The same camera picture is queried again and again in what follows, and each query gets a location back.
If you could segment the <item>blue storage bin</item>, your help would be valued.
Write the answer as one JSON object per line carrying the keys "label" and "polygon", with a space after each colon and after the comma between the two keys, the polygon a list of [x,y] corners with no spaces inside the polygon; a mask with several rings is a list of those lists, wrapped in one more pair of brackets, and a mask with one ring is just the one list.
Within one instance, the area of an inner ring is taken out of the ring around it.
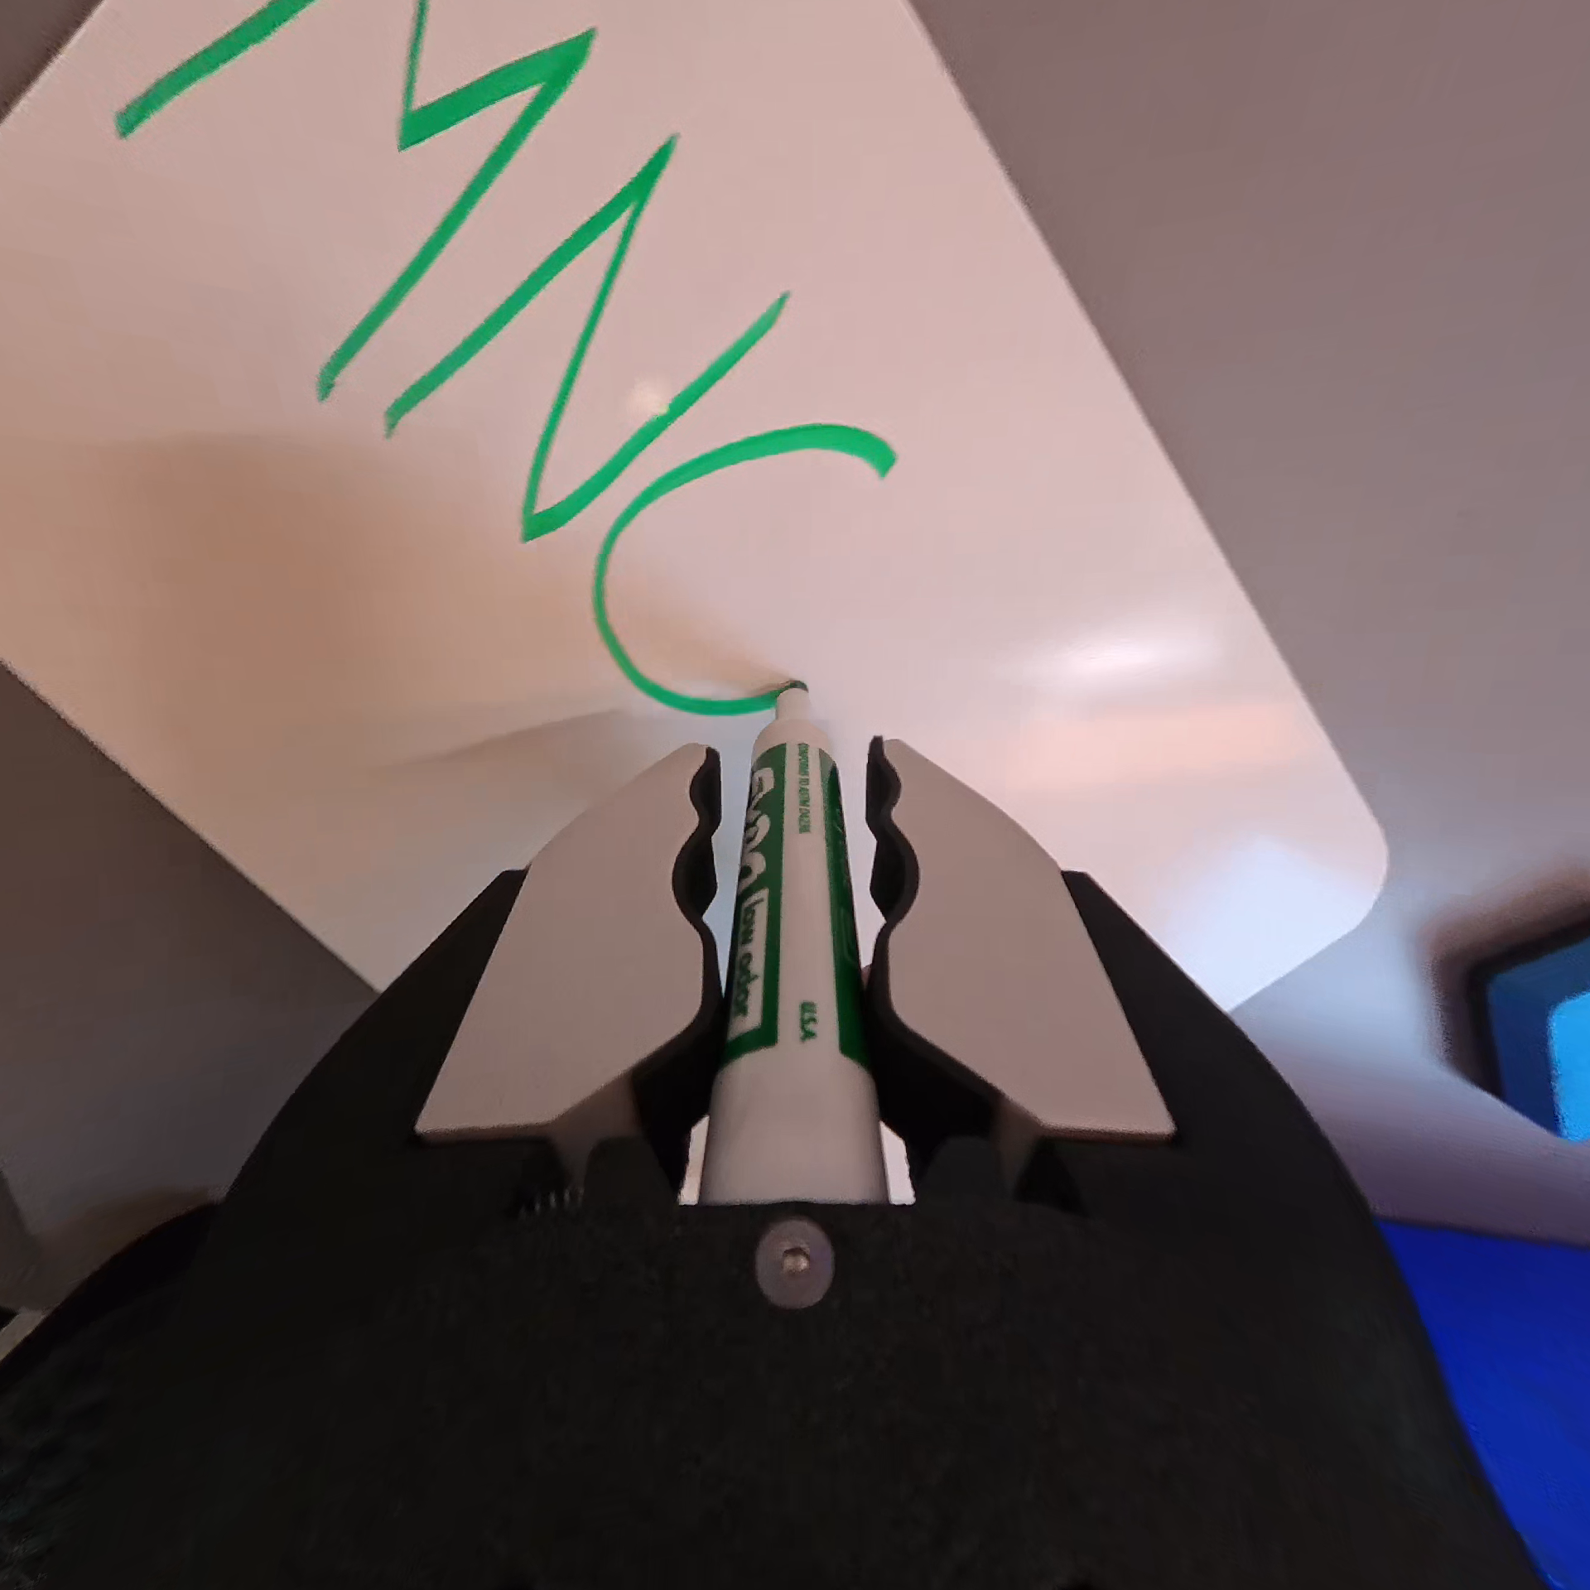
{"label": "blue storage bin", "polygon": [[1382,1221],[1480,1464],[1546,1581],[1588,1584],[1588,1248]]}

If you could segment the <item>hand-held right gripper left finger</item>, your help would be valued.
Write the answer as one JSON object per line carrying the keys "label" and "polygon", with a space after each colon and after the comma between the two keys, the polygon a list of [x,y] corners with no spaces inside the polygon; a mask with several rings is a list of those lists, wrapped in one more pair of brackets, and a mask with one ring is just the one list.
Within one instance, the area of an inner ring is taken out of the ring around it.
{"label": "hand-held right gripper left finger", "polygon": [[429,1143],[547,1138],[581,1176],[607,1138],[685,1170],[722,1015],[714,901],[722,759],[685,744],[564,826],[527,863],[419,1110]]}

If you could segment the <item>white whiteboard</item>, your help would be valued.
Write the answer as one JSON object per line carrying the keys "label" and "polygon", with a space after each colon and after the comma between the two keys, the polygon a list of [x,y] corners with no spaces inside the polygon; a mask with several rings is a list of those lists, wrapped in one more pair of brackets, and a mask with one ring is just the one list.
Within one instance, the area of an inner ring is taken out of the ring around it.
{"label": "white whiteboard", "polygon": [[1383,839],[906,3],[103,3],[2,121],[2,659],[372,983],[787,676],[1236,1007]]}

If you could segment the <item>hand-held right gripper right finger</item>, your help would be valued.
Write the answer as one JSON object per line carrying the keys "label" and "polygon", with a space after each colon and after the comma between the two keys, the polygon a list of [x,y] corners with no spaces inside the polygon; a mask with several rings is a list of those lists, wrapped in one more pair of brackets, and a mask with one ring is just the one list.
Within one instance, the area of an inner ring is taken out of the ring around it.
{"label": "hand-held right gripper right finger", "polygon": [[1172,1143],[1166,1106],[1063,866],[903,741],[865,759],[875,839],[863,1022],[914,1176],[975,1141],[1020,1176],[1044,1138]]}

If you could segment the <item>green whiteboard marker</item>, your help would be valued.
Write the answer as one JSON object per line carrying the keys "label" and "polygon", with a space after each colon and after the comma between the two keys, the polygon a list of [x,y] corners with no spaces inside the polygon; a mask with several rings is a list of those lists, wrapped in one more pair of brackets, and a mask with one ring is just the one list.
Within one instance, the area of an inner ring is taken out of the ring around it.
{"label": "green whiteboard marker", "polygon": [[747,766],[700,1205],[889,1201],[839,768],[805,683]]}

